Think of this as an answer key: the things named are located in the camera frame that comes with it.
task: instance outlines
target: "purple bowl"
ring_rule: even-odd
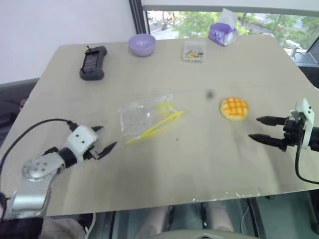
[[[129,48],[137,56],[149,56],[155,49],[155,38],[149,34],[137,34],[129,39]]]

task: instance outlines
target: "remote control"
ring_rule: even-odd
[[[82,68],[80,69],[80,77],[86,81],[101,80],[104,77],[102,70],[103,58],[107,54],[104,46],[90,48],[85,51],[85,58]]]

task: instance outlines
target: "purple tissue box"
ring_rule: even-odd
[[[209,39],[222,46],[227,46],[236,41],[238,36],[237,30],[224,23],[215,23],[210,26]]]

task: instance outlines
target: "small plastic box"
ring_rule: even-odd
[[[206,55],[206,42],[186,41],[184,43],[183,60],[186,62],[201,63]]]

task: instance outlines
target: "table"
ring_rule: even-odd
[[[209,39],[201,64],[181,60],[183,39],[158,40],[152,56],[133,56],[127,43],[105,43],[105,77],[79,78],[86,45],[60,46],[19,114],[3,151],[29,126],[50,118],[84,125],[104,125],[96,148],[118,141],[101,160],[66,170],[53,184],[49,215],[127,210],[163,205],[274,195],[318,188],[299,180],[294,171],[296,148],[287,152],[250,139],[250,133],[283,136],[282,127],[255,118],[286,117],[306,97],[319,114],[319,91],[302,74],[274,38],[240,36],[228,47]],[[207,97],[213,91],[214,97]],[[174,94],[185,111],[158,135],[123,144],[117,109],[144,97]],[[244,98],[249,116],[241,122],[223,118],[226,97]],[[6,160],[1,189],[11,195],[19,186],[25,161],[69,134],[63,123],[36,128]],[[301,174],[319,180],[318,153],[303,150]]]

